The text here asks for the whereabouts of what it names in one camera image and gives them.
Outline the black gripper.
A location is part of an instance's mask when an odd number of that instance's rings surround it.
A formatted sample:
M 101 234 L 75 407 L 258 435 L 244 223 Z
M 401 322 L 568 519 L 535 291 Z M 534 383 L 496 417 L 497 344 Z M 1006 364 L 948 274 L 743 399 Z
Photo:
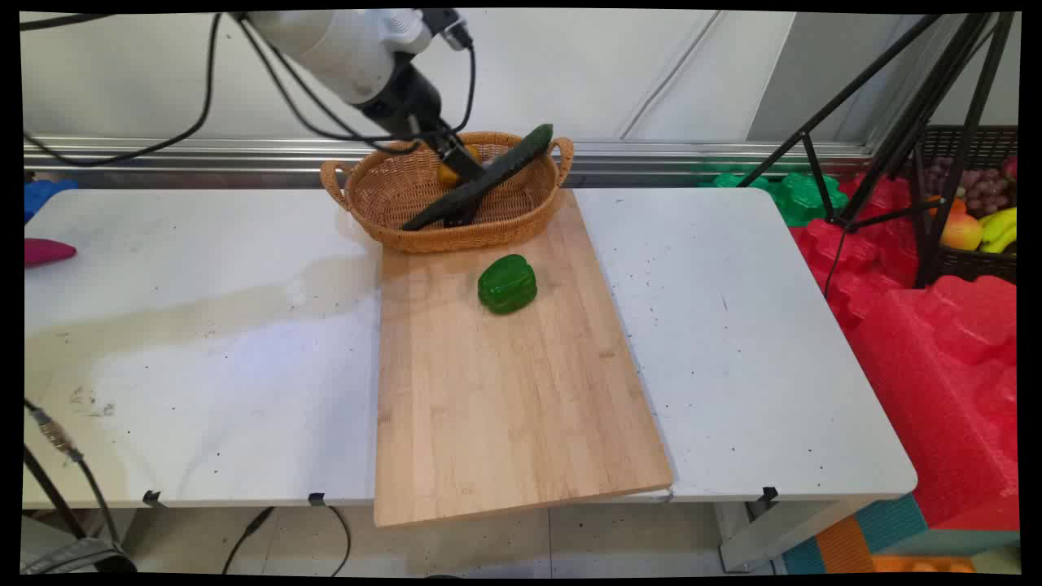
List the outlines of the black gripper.
M 380 136 L 362 137 L 365 141 L 427 144 L 439 158 L 436 182 L 466 184 L 483 175 L 479 152 L 465 144 L 457 131 L 440 118 L 440 93 L 413 64 L 396 68 L 383 89 L 356 108 L 384 131 Z M 445 216 L 443 227 L 454 229 L 472 224 L 482 203 L 483 196 L 471 196 L 453 214 Z

